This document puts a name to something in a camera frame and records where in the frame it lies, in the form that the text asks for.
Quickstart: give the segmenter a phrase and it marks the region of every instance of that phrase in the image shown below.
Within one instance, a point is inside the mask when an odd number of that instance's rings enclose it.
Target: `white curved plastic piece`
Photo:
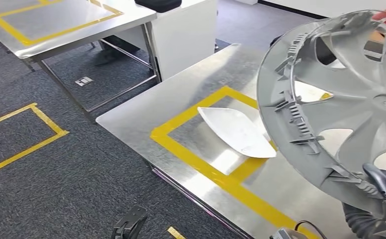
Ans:
[[[229,108],[202,108],[197,111],[203,120],[237,152],[254,158],[273,158],[277,152],[242,112]]]

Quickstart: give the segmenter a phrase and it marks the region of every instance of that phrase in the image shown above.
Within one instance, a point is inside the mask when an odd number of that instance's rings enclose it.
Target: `yellow tape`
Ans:
[[[110,16],[107,16],[107,17],[103,17],[101,19],[94,20],[94,21],[85,23],[85,24],[80,25],[80,26],[72,27],[72,28],[66,29],[64,31],[53,33],[53,34],[50,34],[50,35],[47,35],[47,36],[44,36],[44,37],[40,37],[40,38],[37,38],[37,39],[33,39],[33,40],[29,39],[28,37],[26,37],[23,33],[18,31],[17,29],[15,29],[13,26],[11,26],[9,23],[7,23],[5,20],[2,19],[2,16],[29,11],[29,10],[32,10],[32,9],[36,9],[36,8],[39,8],[39,7],[44,7],[46,5],[57,3],[57,2],[60,2],[60,1],[61,0],[51,0],[51,1],[39,0],[39,2],[40,2],[39,4],[36,4],[36,5],[33,5],[33,6],[24,7],[24,8],[20,8],[20,9],[16,9],[16,10],[12,10],[12,11],[8,11],[8,12],[0,13],[0,27],[3,28],[8,34],[10,34],[14,38],[16,38],[24,46],[30,46],[30,45],[33,45],[33,44],[36,44],[36,43],[39,43],[39,42],[43,42],[43,41],[55,38],[57,36],[61,36],[61,35],[64,35],[64,34],[67,34],[67,33],[70,33],[70,32],[73,32],[73,31],[76,31],[76,30],[79,30],[79,29],[82,29],[82,28],[85,28],[85,27],[88,27],[88,26],[91,26],[91,25],[94,25],[94,24],[97,24],[97,23],[100,23],[100,22],[103,22],[103,21],[106,21],[106,20],[109,20],[111,18],[114,18],[114,17],[117,17],[117,16],[120,16],[120,15],[124,14],[124,13],[122,13],[122,12],[120,12],[120,11],[118,11],[118,10],[116,10],[116,9],[106,5],[106,4],[100,3],[97,0],[89,0],[89,2],[91,2],[92,4],[95,4],[95,5],[97,5],[97,6],[101,7],[101,8],[104,8],[105,10],[108,10],[108,11],[112,12],[113,15],[110,15]]]
[[[238,179],[232,175],[225,175],[221,173],[206,161],[199,158],[190,150],[168,136],[169,132],[196,116],[198,107],[210,107],[225,96],[230,96],[254,108],[257,108],[258,105],[256,100],[238,91],[235,91],[232,88],[222,87],[220,90],[216,91],[199,103],[170,119],[163,125],[153,129],[151,132],[151,138],[166,148],[169,152],[174,154],[176,157],[178,157],[180,160],[212,180],[216,185],[231,194],[239,202],[243,203],[262,218],[272,223],[275,227],[294,228],[296,224],[294,220],[287,217],[278,209],[244,188]],[[310,239],[317,239],[317,236],[309,230],[305,230],[304,234]]]
[[[232,171],[230,176],[236,178],[239,182],[243,182],[267,160],[267,158],[248,158],[244,163]]]
[[[51,0],[51,1],[39,0],[39,4],[36,4],[36,5],[22,7],[22,8],[19,8],[19,9],[12,10],[12,11],[2,12],[2,13],[0,13],[0,17],[16,14],[16,13],[19,13],[19,12],[24,12],[24,11],[29,11],[29,10],[37,9],[37,8],[40,8],[40,7],[43,7],[43,6],[47,6],[47,5],[50,5],[50,4],[53,4],[53,3],[56,3],[56,2],[60,2],[60,1],[61,0]]]
[[[34,107],[34,106],[36,106],[36,105],[37,105],[37,103],[31,103],[30,105],[27,105],[27,106],[25,106],[25,107],[22,107],[22,108],[20,108],[20,109],[18,109],[18,110],[16,110],[16,111],[11,112],[11,113],[8,113],[7,115],[5,115],[5,116],[3,116],[3,117],[0,117],[0,122],[3,121],[3,120],[6,120],[6,119],[8,119],[8,118],[10,118],[10,117],[12,117],[12,116],[15,116],[16,114],[18,114],[18,113],[20,113],[20,112],[23,112],[23,111],[25,111],[25,110],[27,110],[27,109],[30,109],[30,108],[32,108],[32,107]]]
[[[176,239],[186,239],[184,236],[182,236],[176,229],[174,229],[173,227],[170,227],[168,228],[167,230],[171,235],[173,235],[173,237],[175,237]]]
[[[38,109],[36,107],[36,105],[37,105],[37,103],[32,103],[32,104],[27,105],[25,107],[22,107],[22,108],[20,108],[20,109],[18,109],[16,111],[13,111],[13,112],[11,112],[11,113],[3,116],[3,117],[0,117],[0,122],[5,120],[5,119],[8,119],[8,118],[10,118],[10,117],[12,117],[12,116],[14,116],[16,114],[18,114],[18,113],[21,113],[21,112],[23,112],[25,110],[32,109],[33,112],[39,118],[41,118],[41,120],[43,120],[56,133],[56,135],[54,135],[54,136],[52,136],[52,137],[50,137],[50,138],[48,138],[48,139],[46,139],[46,140],[44,140],[44,141],[42,141],[40,143],[38,143],[38,144],[28,148],[28,149],[26,149],[26,150],[16,154],[15,156],[13,156],[13,157],[11,157],[9,159],[4,160],[3,162],[0,163],[0,169],[5,167],[5,166],[7,166],[7,165],[9,165],[9,164],[11,164],[11,163],[13,163],[14,161],[16,161],[16,160],[18,160],[18,159],[20,159],[20,158],[22,158],[22,157],[32,153],[33,151],[38,150],[39,148],[44,147],[45,145],[47,145],[47,144],[49,144],[49,143],[51,143],[51,142],[53,142],[53,141],[63,137],[66,134],[69,133],[68,131],[62,130],[60,127],[58,127],[58,125],[55,124],[48,116],[46,116],[44,114],[44,112],[42,112],[40,109]]]
[[[323,93],[323,95],[320,97],[320,100],[327,99],[327,98],[329,98],[331,96],[332,96],[332,94],[330,94],[330,93]]]

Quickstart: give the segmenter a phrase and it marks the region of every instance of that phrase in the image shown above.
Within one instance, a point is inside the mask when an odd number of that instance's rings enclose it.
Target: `black case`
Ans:
[[[144,7],[157,12],[166,12],[181,5],[182,0],[135,0],[135,2]]]

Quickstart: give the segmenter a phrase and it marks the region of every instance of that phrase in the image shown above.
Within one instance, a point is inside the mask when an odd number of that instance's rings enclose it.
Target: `carpet floor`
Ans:
[[[99,51],[86,45],[47,61],[87,107],[150,74],[128,58],[96,67]],[[144,52],[137,54],[147,59]],[[148,210],[141,239],[174,238],[169,227],[187,239],[237,238],[155,176],[130,147],[89,122],[39,67],[35,69],[30,72],[0,47],[0,117],[37,103],[69,133],[0,169],[0,238],[110,238],[112,226],[134,205]],[[84,76],[94,82],[83,87],[74,83]],[[145,84],[95,114],[153,85]],[[54,135],[31,110],[0,121],[0,163]]]

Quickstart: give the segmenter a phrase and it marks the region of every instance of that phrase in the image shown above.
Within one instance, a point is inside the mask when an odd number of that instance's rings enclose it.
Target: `metal table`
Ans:
[[[233,44],[98,117],[153,171],[243,238],[267,239],[278,227],[309,220],[333,239],[356,239],[339,201],[302,178],[278,152],[246,158],[219,139],[197,107],[256,109],[264,53]],[[311,239],[318,238],[309,230]]]
[[[161,81],[150,38],[149,23],[154,19],[155,11],[136,5],[133,0],[0,0],[0,44],[27,66],[30,66],[30,63],[38,63],[91,118],[89,112],[134,87],[152,79]],[[140,25],[150,54],[150,64],[102,40]],[[85,109],[44,60],[98,40],[153,69],[154,76],[90,109]]]

